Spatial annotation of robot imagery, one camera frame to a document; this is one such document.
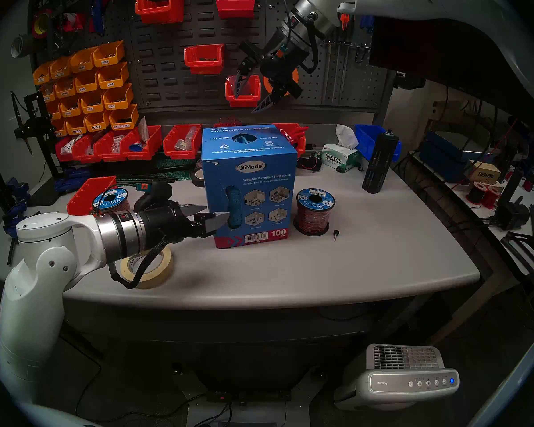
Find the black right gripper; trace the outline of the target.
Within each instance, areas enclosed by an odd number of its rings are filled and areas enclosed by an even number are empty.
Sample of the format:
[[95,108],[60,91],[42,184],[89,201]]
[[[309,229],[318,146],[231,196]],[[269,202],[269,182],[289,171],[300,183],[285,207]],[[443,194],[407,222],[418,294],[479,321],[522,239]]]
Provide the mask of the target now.
[[271,85],[269,93],[252,111],[253,114],[273,108],[281,98],[289,93],[298,98],[302,88],[293,79],[293,72],[301,66],[309,55],[289,38],[271,38],[263,48],[245,40],[239,44],[245,58],[238,65],[238,73],[233,76],[233,95],[236,100],[251,95],[250,74],[258,68]]

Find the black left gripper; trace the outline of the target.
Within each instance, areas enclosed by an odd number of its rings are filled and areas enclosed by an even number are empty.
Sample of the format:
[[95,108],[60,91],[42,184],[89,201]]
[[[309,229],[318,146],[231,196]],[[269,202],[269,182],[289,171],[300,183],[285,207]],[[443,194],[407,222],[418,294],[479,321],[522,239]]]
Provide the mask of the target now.
[[[185,238],[213,236],[228,222],[230,214],[204,212],[206,210],[206,205],[167,200],[138,211],[144,227],[143,246],[155,247],[162,240],[179,243]],[[195,221],[190,220],[190,216],[195,216]]]

